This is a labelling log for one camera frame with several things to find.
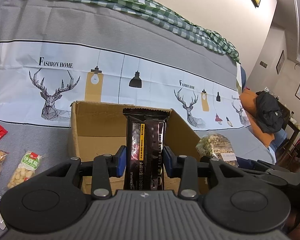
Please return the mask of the dark brown cracker packet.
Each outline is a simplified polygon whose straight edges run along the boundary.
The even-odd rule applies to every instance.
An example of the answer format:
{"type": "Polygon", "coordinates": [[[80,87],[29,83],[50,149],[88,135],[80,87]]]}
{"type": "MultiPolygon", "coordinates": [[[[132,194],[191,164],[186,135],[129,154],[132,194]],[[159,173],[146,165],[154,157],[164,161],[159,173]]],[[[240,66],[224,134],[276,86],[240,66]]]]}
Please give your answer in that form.
{"type": "Polygon", "coordinates": [[[163,190],[162,151],[169,111],[124,108],[127,119],[125,190],[163,190]]]}

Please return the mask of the clear bag of nuts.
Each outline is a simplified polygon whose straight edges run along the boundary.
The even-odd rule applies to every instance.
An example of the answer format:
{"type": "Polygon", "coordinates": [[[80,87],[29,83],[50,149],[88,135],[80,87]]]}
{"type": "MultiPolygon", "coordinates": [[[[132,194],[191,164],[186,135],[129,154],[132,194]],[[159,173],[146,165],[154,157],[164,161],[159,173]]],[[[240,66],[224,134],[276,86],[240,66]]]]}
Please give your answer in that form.
{"type": "Polygon", "coordinates": [[[202,137],[196,145],[200,158],[220,159],[238,167],[237,157],[231,142],[222,134],[210,133],[202,137]]]}

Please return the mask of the grey deer print sofa cover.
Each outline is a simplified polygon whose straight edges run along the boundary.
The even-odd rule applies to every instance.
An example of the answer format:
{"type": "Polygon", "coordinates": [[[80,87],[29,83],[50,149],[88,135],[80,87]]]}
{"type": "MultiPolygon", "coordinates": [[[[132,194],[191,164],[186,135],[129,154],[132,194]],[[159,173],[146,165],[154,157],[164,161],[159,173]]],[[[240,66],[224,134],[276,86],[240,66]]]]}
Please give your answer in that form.
{"type": "MultiPolygon", "coordinates": [[[[0,121],[14,125],[12,146],[57,157],[61,133],[71,135],[71,105],[135,102],[185,112],[173,96],[179,80],[207,81],[182,69],[119,52],[49,41],[0,41],[0,121]]],[[[247,235],[210,220],[193,200],[173,191],[124,191],[95,200],[75,224],[51,233],[14,229],[2,239],[276,239],[280,231],[247,235]]]]}

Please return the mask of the blue sofa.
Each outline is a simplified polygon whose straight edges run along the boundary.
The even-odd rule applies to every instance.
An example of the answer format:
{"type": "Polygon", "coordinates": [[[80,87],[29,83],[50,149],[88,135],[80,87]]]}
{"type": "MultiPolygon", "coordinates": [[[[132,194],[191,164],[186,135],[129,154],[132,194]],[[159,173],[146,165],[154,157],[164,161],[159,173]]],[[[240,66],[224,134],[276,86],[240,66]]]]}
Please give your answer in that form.
{"type": "Polygon", "coordinates": [[[247,76],[244,68],[241,66],[241,82],[242,82],[242,90],[246,88],[247,76]]]}

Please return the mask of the wooden side table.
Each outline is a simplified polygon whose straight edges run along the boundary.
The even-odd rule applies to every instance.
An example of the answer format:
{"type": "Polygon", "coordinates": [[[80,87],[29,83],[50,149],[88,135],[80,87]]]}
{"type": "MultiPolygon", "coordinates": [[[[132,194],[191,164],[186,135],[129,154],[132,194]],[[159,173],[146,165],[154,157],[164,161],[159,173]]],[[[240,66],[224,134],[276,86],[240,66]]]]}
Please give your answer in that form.
{"type": "Polygon", "coordinates": [[[279,102],[284,117],[283,133],[292,132],[291,136],[284,135],[284,140],[276,150],[277,164],[291,172],[300,169],[300,124],[294,118],[294,112],[279,102]]]}

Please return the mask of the orange cushion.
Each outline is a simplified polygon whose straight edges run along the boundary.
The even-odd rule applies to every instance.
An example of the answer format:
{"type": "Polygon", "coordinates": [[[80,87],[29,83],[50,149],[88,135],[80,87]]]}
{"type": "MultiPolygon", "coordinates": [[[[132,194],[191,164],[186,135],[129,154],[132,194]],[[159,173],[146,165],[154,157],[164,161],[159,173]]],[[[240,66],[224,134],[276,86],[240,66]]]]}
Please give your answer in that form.
{"type": "Polygon", "coordinates": [[[243,109],[250,121],[253,135],[261,141],[265,147],[268,147],[274,140],[274,134],[264,133],[256,122],[256,97],[257,94],[249,89],[245,89],[239,96],[243,109]]]}

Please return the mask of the green label nougat packet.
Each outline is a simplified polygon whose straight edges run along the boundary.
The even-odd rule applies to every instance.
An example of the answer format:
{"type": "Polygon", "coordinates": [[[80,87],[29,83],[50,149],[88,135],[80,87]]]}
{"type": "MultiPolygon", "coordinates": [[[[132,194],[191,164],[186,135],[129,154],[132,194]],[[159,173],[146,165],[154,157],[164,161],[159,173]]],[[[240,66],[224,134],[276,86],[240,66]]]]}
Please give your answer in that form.
{"type": "Polygon", "coordinates": [[[40,166],[42,157],[42,155],[36,154],[35,152],[27,151],[13,172],[7,188],[11,189],[32,178],[40,166]]]}

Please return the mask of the black jacket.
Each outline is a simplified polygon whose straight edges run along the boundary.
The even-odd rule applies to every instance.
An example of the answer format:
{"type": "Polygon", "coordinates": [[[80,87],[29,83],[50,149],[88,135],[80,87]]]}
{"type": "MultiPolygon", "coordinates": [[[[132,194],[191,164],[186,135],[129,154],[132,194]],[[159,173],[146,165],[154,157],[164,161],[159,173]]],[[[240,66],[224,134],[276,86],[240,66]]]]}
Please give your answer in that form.
{"type": "Polygon", "coordinates": [[[281,130],[284,118],[277,99],[269,92],[261,91],[257,93],[256,121],[264,133],[277,133],[281,130]]]}

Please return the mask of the open cardboard box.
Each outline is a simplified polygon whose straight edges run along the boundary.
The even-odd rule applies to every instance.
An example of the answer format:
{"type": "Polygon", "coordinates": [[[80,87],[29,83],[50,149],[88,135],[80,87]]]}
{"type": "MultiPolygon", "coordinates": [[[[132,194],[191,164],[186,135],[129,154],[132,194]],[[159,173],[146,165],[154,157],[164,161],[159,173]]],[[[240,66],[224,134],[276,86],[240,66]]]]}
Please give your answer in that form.
{"type": "MultiPolygon", "coordinates": [[[[69,154],[81,161],[93,161],[104,154],[115,154],[126,144],[127,119],[123,109],[131,105],[75,101],[71,105],[71,135],[68,143],[69,154]]],[[[200,137],[174,110],[169,113],[164,144],[175,155],[187,155],[196,160],[200,156],[196,150],[200,137]]]]}

